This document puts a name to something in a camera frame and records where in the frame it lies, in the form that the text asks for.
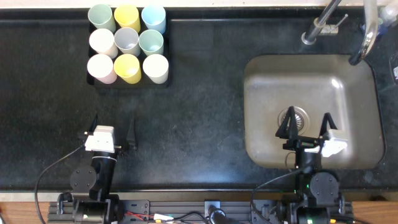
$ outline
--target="black countertop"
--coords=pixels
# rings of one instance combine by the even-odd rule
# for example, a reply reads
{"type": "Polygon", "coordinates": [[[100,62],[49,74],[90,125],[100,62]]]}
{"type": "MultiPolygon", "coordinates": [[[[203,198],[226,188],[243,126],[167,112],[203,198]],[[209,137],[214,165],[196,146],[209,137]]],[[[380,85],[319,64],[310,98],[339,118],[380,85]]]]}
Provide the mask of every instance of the black countertop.
{"type": "MultiPolygon", "coordinates": [[[[136,120],[138,150],[119,156],[115,191],[251,189],[285,174],[259,167],[246,153],[243,70],[264,54],[354,52],[363,39],[362,9],[340,9],[331,22],[346,12],[337,36],[306,46],[300,36],[321,10],[169,9],[170,86],[97,90],[86,83],[85,10],[2,11],[0,189],[33,190],[45,167],[79,145],[77,131],[96,113],[99,124],[114,126],[119,137],[136,120]]],[[[371,170],[338,170],[342,189],[398,187],[398,88],[389,65],[397,36],[395,27],[367,57],[376,78],[385,158],[371,170]]],[[[90,158],[83,150],[72,155],[47,172],[40,188],[68,190],[71,172],[90,158]]],[[[293,181],[269,189],[291,190],[293,181]]]]}

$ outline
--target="sink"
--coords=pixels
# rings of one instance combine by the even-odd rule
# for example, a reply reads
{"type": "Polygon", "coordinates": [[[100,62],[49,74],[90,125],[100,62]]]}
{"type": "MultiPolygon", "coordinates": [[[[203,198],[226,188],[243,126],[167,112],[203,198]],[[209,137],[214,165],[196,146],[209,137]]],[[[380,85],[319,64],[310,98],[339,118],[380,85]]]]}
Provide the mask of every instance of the sink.
{"type": "MultiPolygon", "coordinates": [[[[322,158],[327,169],[371,169],[384,156],[374,75],[349,55],[263,55],[244,70],[246,150],[260,166],[286,168],[289,151],[275,137],[287,108],[295,106],[299,135],[317,138],[329,112],[348,147],[322,158]]],[[[294,155],[288,157],[294,166],[294,155]]]]}

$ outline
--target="white cup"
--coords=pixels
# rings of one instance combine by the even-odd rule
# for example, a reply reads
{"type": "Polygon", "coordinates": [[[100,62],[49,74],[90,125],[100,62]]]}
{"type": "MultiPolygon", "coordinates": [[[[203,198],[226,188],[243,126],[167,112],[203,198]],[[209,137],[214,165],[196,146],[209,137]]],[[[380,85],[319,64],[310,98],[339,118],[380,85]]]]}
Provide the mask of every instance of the white cup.
{"type": "Polygon", "coordinates": [[[114,43],[124,54],[132,54],[136,57],[141,53],[138,45],[138,33],[133,28],[122,28],[114,34],[114,43]]]}
{"type": "Polygon", "coordinates": [[[91,48],[99,54],[105,54],[111,58],[115,58],[118,55],[118,48],[114,44],[114,36],[110,30],[94,30],[88,42],[91,48]]]}
{"type": "Polygon", "coordinates": [[[105,84],[115,82],[118,77],[113,70],[112,59],[105,54],[92,56],[87,63],[87,71],[90,75],[105,84]]]}
{"type": "Polygon", "coordinates": [[[145,7],[141,17],[148,29],[157,30],[161,34],[166,31],[166,11],[162,6],[145,7]]]}
{"type": "Polygon", "coordinates": [[[111,32],[116,30],[116,24],[112,15],[112,9],[105,4],[98,4],[88,11],[88,20],[97,29],[108,29],[111,32]]]}
{"type": "Polygon", "coordinates": [[[145,74],[156,84],[166,82],[169,76],[169,62],[163,55],[153,54],[144,60],[142,65],[145,74]]]}
{"type": "Polygon", "coordinates": [[[163,54],[163,36],[157,30],[145,30],[139,36],[139,46],[147,56],[163,54]]]}

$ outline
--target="blue cup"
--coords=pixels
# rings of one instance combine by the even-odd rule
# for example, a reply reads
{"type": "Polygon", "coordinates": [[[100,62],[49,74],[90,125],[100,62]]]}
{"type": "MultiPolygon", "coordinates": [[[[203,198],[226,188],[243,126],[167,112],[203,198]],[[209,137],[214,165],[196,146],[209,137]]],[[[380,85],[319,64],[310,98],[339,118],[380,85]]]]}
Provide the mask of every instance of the blue cup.
{"type": "Polygon", "coordinates": [[[142,20],[148,29],[164,34],[166,31],[166,11],[162,6],[147,6],[142,10],[142,20]]]}

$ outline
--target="yellow cup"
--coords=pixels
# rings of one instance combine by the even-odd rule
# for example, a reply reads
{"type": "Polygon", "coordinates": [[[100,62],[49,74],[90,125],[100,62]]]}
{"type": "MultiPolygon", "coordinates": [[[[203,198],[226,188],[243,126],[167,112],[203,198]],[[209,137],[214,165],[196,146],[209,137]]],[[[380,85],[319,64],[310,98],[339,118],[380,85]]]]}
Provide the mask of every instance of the yellow cup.
{"type": "Polygon", "coordinates": [[[141,80],[141,68],[138,58],[131,54],[122,54],[114,61],[114,71],[124,81],[136,84],[141,80]]]}
{"type": "Polygon", "coordinates": [[[138,9],[133,5],[121,5],[114,11],[114,19],[121,27],[130,27],[137,31],[141,30],[138,9]]]}

